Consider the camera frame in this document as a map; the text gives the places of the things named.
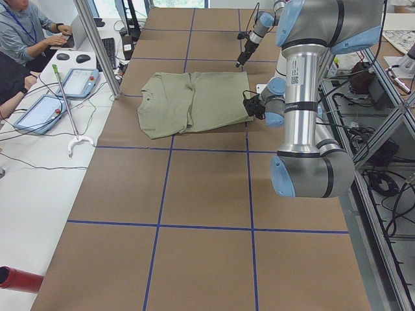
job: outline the blue and white device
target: blue and white device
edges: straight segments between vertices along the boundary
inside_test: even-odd
[[[41,135],[49,131],[64,112],[63,99],[43,95],[14,123],[14,128]]]
[[[99,79],[98,69],[72,68],[62,84],[67,98],[83,99],[92,92]],[[62,97],[60,89],[56,95]]]

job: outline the person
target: person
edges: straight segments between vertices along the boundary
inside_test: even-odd
[[[390,0],[395,13],[412,13],[415,10],[415,0]]]
[[[41,72],[56,51],[50,46],[62,45],[66,38],[45,38],[43,29],[70,36],[72,29],[47,18],[29,0],[0,0],[0,51],[32,71]]]
[[[37,81],[39,73],[30,71],[0,52],[0,118],[8,118],[27,91]]]

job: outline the keyboard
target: keyboard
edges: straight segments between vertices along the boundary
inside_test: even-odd
[[[102,43],[104,44],[106,54],[108,55],[108,58],[110,59],[112,69],[117,68],[117,58],[115,57],[115,39],[114,38],[104,38],[104,39],[101,39],[101,40],[102,40]],[[98,61],[98,58],[97,58],[97,69],[98,69],[98,71],[102,71],[102,67],[101,67],[101,64]]]
[[[68,37],[66,43],[62,44],[60,47],[71,49],[75,46],[75,41],[73,39],[73,36]]]

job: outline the cloth fold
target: cloth fold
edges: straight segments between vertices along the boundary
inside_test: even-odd
[[[141,90],[140,127],[155,139],[251,121],[243,106],[246,89],[246,73],[156,73]]]

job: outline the blue lanyard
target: blue lanyard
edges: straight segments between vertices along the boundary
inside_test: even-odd
[[[33,33],[34,33],[34,38],[33,38],[33,36],[32,36],[32,34],[29,32],[29,31],[27,31],[27,29],[20,23],[20,20],[16,17],[16,15],[12,12],[12,11],[10,11],[4,4],[1,4],[1,5],[3,5],[3,7],[5,8],[5,10],[7,11],[7,13],[9,13],[10,14],[10,16],[12,16],[13,17],[13,19],[16,21],[16,23],[26,32],[26,34],[35,42],[35,43],[37,43],[38,42],[38,36],[36,35],[36,29],[34,28],[34,25],[33,25],[33,22],[32,22],[32,20],[29,18],[29,20],[30,20],[30,23],[32,24],[32,27],[33,27]]]

